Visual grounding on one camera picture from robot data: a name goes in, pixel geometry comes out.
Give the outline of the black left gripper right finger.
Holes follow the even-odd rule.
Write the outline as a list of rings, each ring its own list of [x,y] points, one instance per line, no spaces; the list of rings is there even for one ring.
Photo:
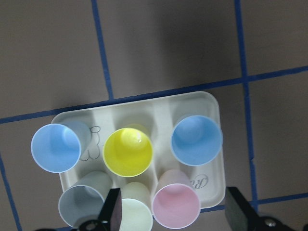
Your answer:
[[[236,187],[226,187],[225,216],[233,231],[292,231],[271,216],[259,216]]]

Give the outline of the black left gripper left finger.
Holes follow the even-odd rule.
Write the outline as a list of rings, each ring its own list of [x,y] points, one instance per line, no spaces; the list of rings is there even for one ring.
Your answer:
[[[122,221],[122,196],[120,188],[110,189],[96,219],[85,221],[80,231],[119,231]]]

